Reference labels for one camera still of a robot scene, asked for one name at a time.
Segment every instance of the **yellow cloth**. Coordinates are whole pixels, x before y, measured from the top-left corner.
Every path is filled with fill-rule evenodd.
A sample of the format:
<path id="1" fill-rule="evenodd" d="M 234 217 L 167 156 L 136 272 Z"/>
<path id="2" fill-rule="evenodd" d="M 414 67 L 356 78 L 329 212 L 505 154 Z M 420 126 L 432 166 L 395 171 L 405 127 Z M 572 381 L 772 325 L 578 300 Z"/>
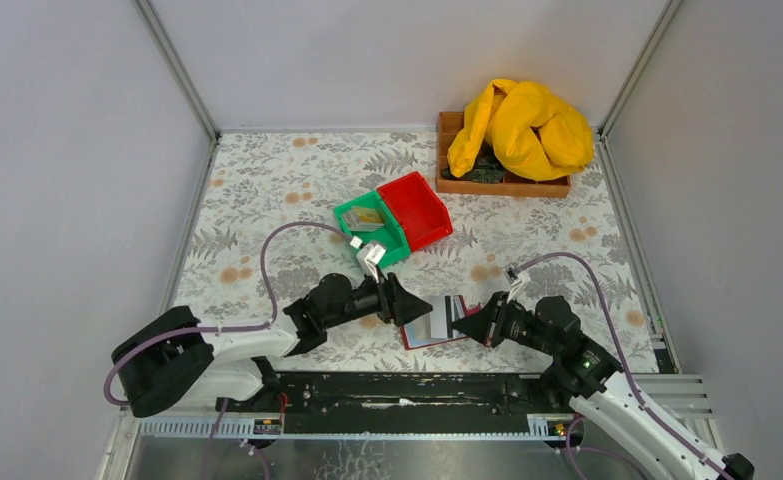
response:
<path id="1" fill-rule="evenodd" d="M 473 168 L 483 140 L 507 170 L 536 181 L 581 172 L 594 158 L 585 117 L 533 82 L 493 80 L 465 108 L 464 128 L 448 154 L 453 176 Z"/>

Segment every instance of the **wooden box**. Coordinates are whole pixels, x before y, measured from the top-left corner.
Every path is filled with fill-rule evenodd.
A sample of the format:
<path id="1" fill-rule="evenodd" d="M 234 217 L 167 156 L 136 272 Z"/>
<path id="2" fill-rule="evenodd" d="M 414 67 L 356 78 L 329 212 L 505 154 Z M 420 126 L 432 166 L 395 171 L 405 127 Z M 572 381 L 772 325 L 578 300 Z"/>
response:
<path id="1" fill-rule="evenodd" d="M 506 172 L 502 183 L 476 183 L 441 178 L 441 170 L 450 163 L 447 152 L 456 135 L 464 125 L 462 112 L 441 112 L 438 114 L 438 169 L 435 173 L 435 189 L 441 193 L 470 193 L 474 195 L 507 195 L 510 197 L 552 197 L 565 198 L 571 191 L 571 177 L 557 178 L 547 182 L 536 182 Z"/>

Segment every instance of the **tabletop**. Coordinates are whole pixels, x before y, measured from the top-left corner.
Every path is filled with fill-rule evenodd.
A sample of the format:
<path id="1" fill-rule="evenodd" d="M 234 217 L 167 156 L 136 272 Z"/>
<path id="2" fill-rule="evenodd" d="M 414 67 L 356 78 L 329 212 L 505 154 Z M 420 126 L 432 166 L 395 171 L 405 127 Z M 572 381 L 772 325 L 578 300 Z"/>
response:
<path id="1" fill-rule="evenodd" d="M 333 207 L 412 171 L 433 184 L 436 143 L 436 134 L 429 132 L 223 135 L 175 304 L 227 325 L 270 318 L 259 272 L 267 235 L 298 220 L 337 227 Z M 454 233 L 386 269 L 406 289 L 421 298 L 461 294 L 467 303 L 484 303 L 495 291 L 508 290 L 502 276 L 507 264 L 569 251 L 585 258 L 599 276 L 629 366 L 635 372 L 658 371 L 626 243 L 597 160 L 572 177 L 565 199 L 438 196 Z M 267 271 L 280 309 L 328 273 L 344 274 L 354 285 L 363 278 L 343 239 L 312 227 L 277 235 Z M 532 309 L 542 296 L 563 295 L 583 331 L 615 353 L 591 280 L 579 264 L 555 259 L 529 273 L 532 281 L 519 301 Z M 537 373 L 550 359 L 514 342 L 488 349 L 470 339 L 407 351 L 398 328 L 369 316 L 331 329 L 327 343 L 308 354 L 271 363 L 280 370 Z"/>

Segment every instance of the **floral pattern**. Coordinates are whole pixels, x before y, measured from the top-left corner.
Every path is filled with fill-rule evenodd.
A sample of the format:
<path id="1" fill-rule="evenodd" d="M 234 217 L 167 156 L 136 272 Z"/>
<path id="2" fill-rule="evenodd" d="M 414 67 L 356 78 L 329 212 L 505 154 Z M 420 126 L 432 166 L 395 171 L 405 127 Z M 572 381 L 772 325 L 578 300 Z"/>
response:
<path id="1" fill-rule="evenodd" d="M 259 253 L 267 235 L 296 220 L 336 225 L 332 208 L 411 171 L 434 183 L 435 133 L 226 134 L 219 151 L 177 304 L 226 324 L 269 318 Z M 552 251 L 587 259 L 599 275 L 630 367 L 656 372 L 626 245 L 597 162 L 574 175 L 566 199 L 439 194 L 454 233 L 388 270 L 421 297 L 462 294 L 485 302 L 507 290 L 502 270 Z M 279 308 L 303 296 L 328 273 L 354 284 L 362 273 L 343 239 L 317 228 L 283 231 L 267 256 Z M 563 295 L 584 331 L 614 353 L 590 279 L 568 259 L 530 270 L 519 300 Z M 471 340 L 406 351 L 400 330 L 366 317 L 329 331 L 329 341 L 306 354 L 271 359 L 282 370 L 541 372 L 550 359 L 513 342 L 487 349 Z"/>

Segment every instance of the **red plastic box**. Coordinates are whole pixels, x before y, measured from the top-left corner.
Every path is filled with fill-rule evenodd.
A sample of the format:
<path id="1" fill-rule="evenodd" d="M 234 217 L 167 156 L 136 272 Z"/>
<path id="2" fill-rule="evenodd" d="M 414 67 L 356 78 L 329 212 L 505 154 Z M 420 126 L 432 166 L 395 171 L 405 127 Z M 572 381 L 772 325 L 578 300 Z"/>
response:
<path id="1" fill-rule="evenodd" d="M 403 227 L 411 251 L 420 250 L 453 233 L 447 207 L 420 173 L 412 172 L 376 191 Z"/>

